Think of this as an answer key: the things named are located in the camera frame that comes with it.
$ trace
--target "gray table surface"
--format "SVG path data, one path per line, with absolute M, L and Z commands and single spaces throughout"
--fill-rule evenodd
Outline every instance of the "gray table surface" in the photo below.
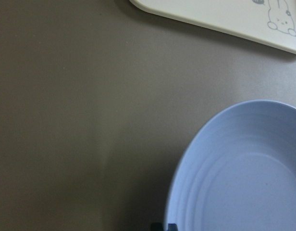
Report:
M 0 231 L 144 231 L 237 102 L 296 106 L 296 55 L 127 0 L 0 0 Z

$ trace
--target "bunny face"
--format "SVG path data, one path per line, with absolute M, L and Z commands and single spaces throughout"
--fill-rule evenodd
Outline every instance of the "bunny face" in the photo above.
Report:
M 268 26 L 271 29 L 296 36 L 295 26 L 285 0 L 269 0 Z

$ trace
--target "light blue plate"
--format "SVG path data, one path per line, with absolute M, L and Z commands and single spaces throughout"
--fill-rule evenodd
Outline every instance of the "light blue plate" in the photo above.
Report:
M 177 168 L 167 223 L 179 231 L 296 231 L 296 108 L 248 101 L 211 119 Z

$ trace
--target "gray printed design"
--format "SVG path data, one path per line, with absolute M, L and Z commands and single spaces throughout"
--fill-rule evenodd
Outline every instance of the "gray printed design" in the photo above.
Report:
M 264 0 L 253 0 L 256 4 L 264 5 Z M 282 33 L 296 36 L 294 21 L 285 0 L 268 0 L 268 27 Z

